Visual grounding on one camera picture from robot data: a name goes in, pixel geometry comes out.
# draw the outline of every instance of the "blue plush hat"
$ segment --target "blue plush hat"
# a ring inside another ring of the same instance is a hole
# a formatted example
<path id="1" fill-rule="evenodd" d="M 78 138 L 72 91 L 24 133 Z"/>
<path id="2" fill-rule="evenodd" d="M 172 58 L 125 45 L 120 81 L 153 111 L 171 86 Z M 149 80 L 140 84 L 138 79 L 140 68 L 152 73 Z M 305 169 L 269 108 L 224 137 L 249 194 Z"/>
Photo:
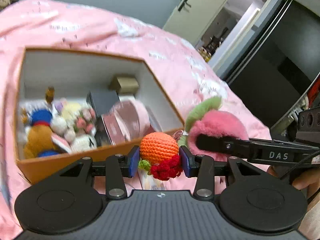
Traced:
<path id="1" fill-rule="evenodd" d="M 31 115 L 31 126 L 34 125 L 46 125 L 50 126 L 52 114 L 47 109 L 40 109 L 34 111 Z"/>
<path id="2" fill-rule="evenodd" d="M 54 156 L 54 155 L 59 155 L 59 153 L 53 150 L 48 150 L 48 151 L 43 151 L 39 153 L 38 157 L 47 157 L 47 156 Z"/>

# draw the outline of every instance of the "human hand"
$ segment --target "human hand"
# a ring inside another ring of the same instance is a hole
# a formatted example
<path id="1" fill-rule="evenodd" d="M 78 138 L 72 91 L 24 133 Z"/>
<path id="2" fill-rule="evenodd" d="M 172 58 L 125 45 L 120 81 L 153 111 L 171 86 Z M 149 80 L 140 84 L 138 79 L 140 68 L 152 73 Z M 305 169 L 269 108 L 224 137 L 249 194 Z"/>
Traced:
<path id="1" fill-rule="evenodd" d="M 275 177 L 278 177 L 278 174 L 272 166 L 268 168 L 267 172 Z M 292 182 L 292 186 L 298 190 L 308 187 L 307 198 L 311 197 L 320 188 L 320 169 L 313 168 L 303 172 Z M 319 201 L 320 193 L 308 205 L 307 211 L 313 208 Z"/>

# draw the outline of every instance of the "red crochet flower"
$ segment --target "red crochet flower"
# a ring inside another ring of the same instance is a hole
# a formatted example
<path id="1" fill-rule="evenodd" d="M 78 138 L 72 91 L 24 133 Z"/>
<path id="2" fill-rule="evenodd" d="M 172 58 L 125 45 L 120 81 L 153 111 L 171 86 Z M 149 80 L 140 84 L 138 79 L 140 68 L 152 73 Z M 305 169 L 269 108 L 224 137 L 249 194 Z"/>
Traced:
<path id="1" fill-rule="evenodd" d="M 164 160 L 158 165 L 152 165 L 150 173 L 155 179 L 169 180 L 179 176 L 182 172 L 180 155 L 173 156 L 170 160 Z"/>

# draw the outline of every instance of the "crochet orange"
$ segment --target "crochet orange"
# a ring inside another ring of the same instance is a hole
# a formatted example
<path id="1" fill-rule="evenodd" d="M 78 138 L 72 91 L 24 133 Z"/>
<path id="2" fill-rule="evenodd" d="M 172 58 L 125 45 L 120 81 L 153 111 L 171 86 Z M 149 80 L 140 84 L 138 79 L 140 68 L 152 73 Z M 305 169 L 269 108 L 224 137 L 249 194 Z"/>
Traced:
<path id="1" fill-rule="evenodd" d="M 140 157 L 151 165 L 170 160 L 179 152 L 178 143 L 168 134 L 154 132 L 146 135 L 140 144 Z"/>

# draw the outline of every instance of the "door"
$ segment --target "door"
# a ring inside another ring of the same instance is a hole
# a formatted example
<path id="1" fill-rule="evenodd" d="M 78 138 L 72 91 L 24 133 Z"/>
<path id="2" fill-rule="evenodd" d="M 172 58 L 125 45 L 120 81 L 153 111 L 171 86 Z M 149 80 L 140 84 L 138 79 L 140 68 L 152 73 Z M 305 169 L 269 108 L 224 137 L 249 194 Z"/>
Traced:
<path id="1" fill-rule="evenodd" d="M 195 45 L 226 2 L 227 0 L 182 0 L 163 29 Z"/>

